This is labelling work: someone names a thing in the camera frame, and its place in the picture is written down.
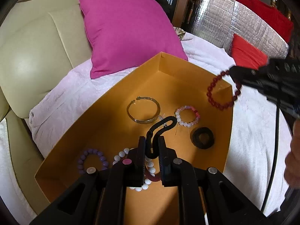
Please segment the right hand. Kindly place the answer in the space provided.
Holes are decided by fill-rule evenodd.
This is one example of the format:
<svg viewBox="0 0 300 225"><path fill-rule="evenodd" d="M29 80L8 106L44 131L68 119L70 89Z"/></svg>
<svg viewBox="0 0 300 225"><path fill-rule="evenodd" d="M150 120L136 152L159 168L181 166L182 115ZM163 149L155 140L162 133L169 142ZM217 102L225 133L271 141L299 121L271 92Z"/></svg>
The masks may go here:
<svg viewBox="0 0 300 225"><path fill-rule="evenodd" d="M300 186L300 125L299 119L294 122L293 136L290 143L290 152L285 158L284 178L295 189Z"/></svg>

